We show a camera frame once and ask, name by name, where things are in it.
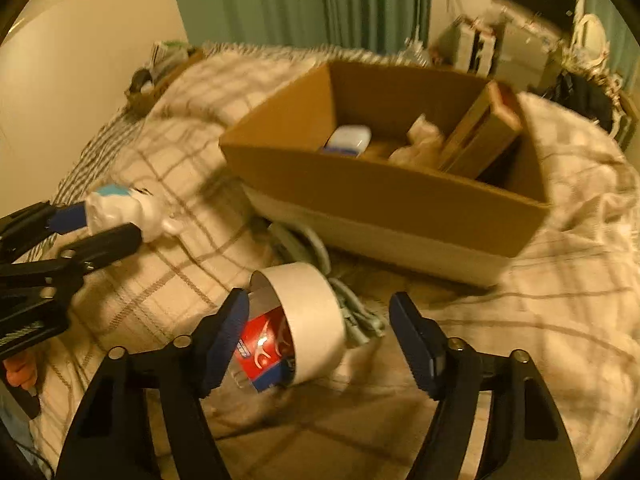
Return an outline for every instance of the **bed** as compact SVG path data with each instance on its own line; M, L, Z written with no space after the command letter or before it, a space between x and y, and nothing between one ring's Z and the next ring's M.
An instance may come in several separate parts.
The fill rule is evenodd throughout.
M332 57L406 62L324 48L208 47L151 113L122 112L92 140L61 183L71 203L108 182L145 187L180 209L179 240L145 245L92 274L76 296L72 327L40 349L42 414L31 433L54 465L74 411L109 348L160 348L215 312L233 286L277 264L260 222L218 147L225 127L269 94ZM599 127L530 94L518 96L539 143L553 203L528 247L487 292L335 253L334 272L384 316L405 290L423 315L478 351L532 354L567 426L583 478L597 478L640 407L637 173ZM30 255L56 251L84 233ZM462 478L474 477L490 397L481 396ZM163 478L176 478L158 398L150 422ZM202 402L235 479L403 479L435 403L415 387L393 334L351 349L333 374L238 405Z

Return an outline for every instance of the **tape roll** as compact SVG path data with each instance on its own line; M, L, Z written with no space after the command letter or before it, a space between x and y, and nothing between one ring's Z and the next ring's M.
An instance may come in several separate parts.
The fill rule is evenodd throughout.
M256 270L249 288L272 289L287 317L296 356L290 384L324 376L340 364L344 319L331 286L314 266L295 262Z

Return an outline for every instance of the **curtain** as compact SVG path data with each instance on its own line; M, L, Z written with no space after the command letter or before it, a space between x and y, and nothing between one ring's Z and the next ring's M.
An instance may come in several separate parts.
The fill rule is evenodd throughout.
M640 56L640 46L636 38L611 0L585 0L584 12L595 14L602 22L607 40L611 44L608 67L625 79L625 87L628 88Z
M205 40L312 47L336 44L389 54L420 23L429 0L177 0L191 43Z

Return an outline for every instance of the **metal screw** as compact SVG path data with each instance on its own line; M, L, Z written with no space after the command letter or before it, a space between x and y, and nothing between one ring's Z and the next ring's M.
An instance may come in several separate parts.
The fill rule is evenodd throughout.
M449 338L449 348L452 350L464 350L465 342L462 341L459 337L450 337Z
M114 346L111 350L109 350L109 359L113 359L117 361L118 359L124 357L124 354L127 353L127 350L122 346Z
M514 359L516 359L519 363L528 363L531 359L531 356L526 353L524 350L514 350L511 355Z
M191 336L190 335L179 335L174 339L174 346L176 348L187 348L191 344Z
M46 286L40 291L40 297L43 300L50 300L56 295L56 288L54 286Z

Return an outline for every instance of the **black cable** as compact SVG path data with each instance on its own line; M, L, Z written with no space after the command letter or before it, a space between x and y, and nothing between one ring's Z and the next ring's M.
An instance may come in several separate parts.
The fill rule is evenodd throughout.
M53 471L53 467L51 466L51 463L49 462L49 460L44 458L35 449L33 449L33 448L29 447L29 446L25 446L24 444L21 444L20 442L18 442L15 439L13 439L13 441L15 442L15 445L18 446L20 449L25 450L27 453L31 453L34 457L36 457L38 460L40 460L47 467L47 469L49 470L49 473L50 473L49 480L54 480L54 478L56 477L56 473L55 473L55 471Z

